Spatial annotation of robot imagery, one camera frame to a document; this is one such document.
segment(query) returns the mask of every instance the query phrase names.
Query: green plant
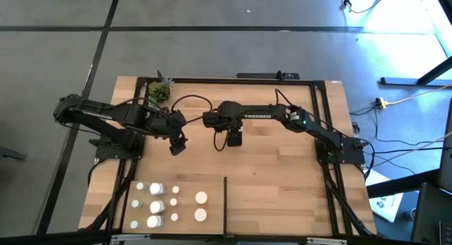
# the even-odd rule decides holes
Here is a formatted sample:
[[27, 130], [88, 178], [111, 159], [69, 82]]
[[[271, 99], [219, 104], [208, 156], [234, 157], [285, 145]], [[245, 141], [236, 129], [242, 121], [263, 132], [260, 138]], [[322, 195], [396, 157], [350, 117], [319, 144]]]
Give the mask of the green plant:
[[163, 103], [170, 98], [170, 87], [173, 84], [171, 78], [163, 78], [161, 82], [152, 82], [149, 85], [149, 98], [157, 103]]

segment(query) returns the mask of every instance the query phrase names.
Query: concrete floor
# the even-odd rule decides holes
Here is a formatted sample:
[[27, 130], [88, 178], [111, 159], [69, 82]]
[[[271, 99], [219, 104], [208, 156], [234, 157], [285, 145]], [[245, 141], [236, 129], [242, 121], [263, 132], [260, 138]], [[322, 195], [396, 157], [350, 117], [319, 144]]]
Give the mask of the concrete floor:
[[[0, 0], [0, 26], [103, 25], [111, 1]], [[358, 10], [373, 2], [352, 0]], [[169, 77], [283, 70], [303, 79], [342, 80], [350, 110], [375, 97], [399, 100], [425, 90], [377, 83], [382, 76], [418, 78], [446, 58], [422, 1], [383, 0], [360, 15], [338, 5], [340, 0], [119, 0], [113, 25], [360, 26], [367, 33], [111, 32], [90, 99], [109, 102], [117, 76], [156, 76], [157, 69]], [[66, 136], [52, 111], [58, 98], [83, 89], [99, 37], [0, 32], [0, 145], [28, 155], [24, 162], [0, 161], [0, 237], [33, 232]], [[379, 112], [379, 138], [415, 143], [442, 136], [451, 97], [444, 90]], [[373, 138], [373, 119], [352, 118], [361, 138]], [[49, 232], [78, 226], [95, 152], [89, 138], [77, 137]], [[409, 148], [372, 143], [380, 151]], [[418, 173], [437, 168], [440, 155], [424, 151], [395, 162]], [[391, 179], [410, 175], [390, 164], [375, 170]]]

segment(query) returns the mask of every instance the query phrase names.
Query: wooden tabletop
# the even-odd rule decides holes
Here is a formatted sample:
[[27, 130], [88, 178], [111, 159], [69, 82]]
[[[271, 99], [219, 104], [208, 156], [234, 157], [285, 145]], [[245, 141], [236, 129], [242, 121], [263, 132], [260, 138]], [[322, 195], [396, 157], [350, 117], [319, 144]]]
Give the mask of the wooden tabletop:
[[[136, 77], [118, 77], [112, 104], [132, 98], [135, 84]], [[207, 97], [214, 108], [224, 100], [270, 104], [275, 102], [274, 89], [275, 85], [175, 83], [165, 106], [170, 107], [175, 100], [188, 94]], [[313, 112], [308, 86], [278, 85], [278, 89], [295, 105]], [[328, 81], [326, 91], [334, 127], [353, 136], [342, 83]], [[317, 99], [321, 118], [325, 119], [320, 92], [317, 92]], [[177, 109], [189, 120], [201, 115], [208, 105], [203, 100], [189, 98], [178, 103]], [[228, 233], [331, 235], [325, 184], [316, 160], [314, 138], [307, 133], [288, 131], [273, 120], [245, 119], [243, 123], [243, 145], [226, 147], [221, 153], [213, 147], [213, 130], [205, 128], [201, 120], [183, 128], [189, 140], [186, 150], [178, 156], [171, 155], [168, 141], [147, 137], [135, 180], [208, 183], [227, 177]], [[224, 135], [218, 136], [217, 140], [221, 145]], [[89, 225], [108, 203], [117, 167], [118, 160], [108, 160], [94, 170], [80, 227]], [[341, 165], [341, 168], [348, 203], [366, 227], [376, 232], [362, 173], [353, 165]], [[343, 233], [342, 212], [337, 201], [335, 205], [339, 230]]]

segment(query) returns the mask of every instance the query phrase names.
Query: white cylinder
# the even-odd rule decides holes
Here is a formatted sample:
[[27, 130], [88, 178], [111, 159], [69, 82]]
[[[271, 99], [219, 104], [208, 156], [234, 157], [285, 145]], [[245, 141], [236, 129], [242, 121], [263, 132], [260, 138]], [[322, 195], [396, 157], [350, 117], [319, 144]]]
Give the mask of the white cylinder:
[[165, 193], [165, 188], [163, 184], [153, 183], [149, 186], [149, 191], [151, 195], [159, 196]]
[[144, 191], [144, 190], [146, 190], [148, 187], [143, 183], [143, 182], [138, 182], [137, 184], [136, 184], [136, 189], [138, 189], [138, 190], [141, 190], [141, 191]]
[[172, 193], [179, 193], [179, 187], [178, 186], [172, 187]]
[[153, 201], [149, 205], [149, 210], [152, 214], [159, 214], [163, 213], [166, 210], [166, 207], [162, 201]]
[[171, 198], [171, 200], [169, 200], [169, 204], [171, 206], [176, 206], [177, 205], [177, 199], [176, 198]]
[[207, 218], [207, 212], [206, 210], [199, 208], [198, 210], [195, 211], [195, 220], [198, 222], [202, 222], [204, 220], [206, 220]]
[[137, 228], [140, 228], [140, 227], [141, 227], [141, 222], [136, 221], [136, 220], [130, 222], [130, 228], [131, 229], [137, 229]]
[[163, 218], [162, 218], [162, 216], [152, 215], [148, 218], [147, 224], [148, 224], [148, 227], [150, 227], [150, 228], [161, 227], [161, 226], [163, 226]]
[[196, 202], [199, 204], [204, 204], [207, 202], [207, 194], [204, 191], [199, 191], [196, 194]]
[[177, 221], [179, 219], [179, 216], [177, 213], [171, 214], [171, 221]]
[[143, 206], [143, 203], [138, 200], [133, 200], [131, 204], [132, 204], [133, 208], [139, 208], [139, 207]]

